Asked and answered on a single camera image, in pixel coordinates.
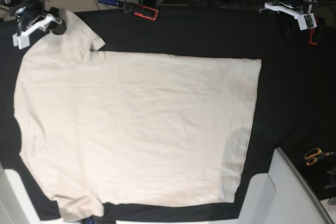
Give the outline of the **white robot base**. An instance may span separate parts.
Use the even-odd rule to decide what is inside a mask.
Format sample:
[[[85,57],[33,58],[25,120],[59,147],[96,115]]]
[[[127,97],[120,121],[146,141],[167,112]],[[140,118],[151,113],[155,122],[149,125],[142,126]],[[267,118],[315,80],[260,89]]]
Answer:
[[[249,148],[234,203],[113,206],[116,223],[335,223],[281,148]]]
[[[1,223],[63,223],[61,219],[42,221],[27,194],[19,174],[1,167]]]

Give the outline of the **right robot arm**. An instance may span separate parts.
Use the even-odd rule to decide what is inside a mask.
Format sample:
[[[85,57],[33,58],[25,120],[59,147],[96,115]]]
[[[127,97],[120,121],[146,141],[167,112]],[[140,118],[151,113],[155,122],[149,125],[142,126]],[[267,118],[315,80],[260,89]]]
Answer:
[[[67,29],[60,9],[46,9],[49,0],[1,0],[9,8],[8,13],[17,19],[17,36],[29,36],[36,30],[51,31],[62,35]]]

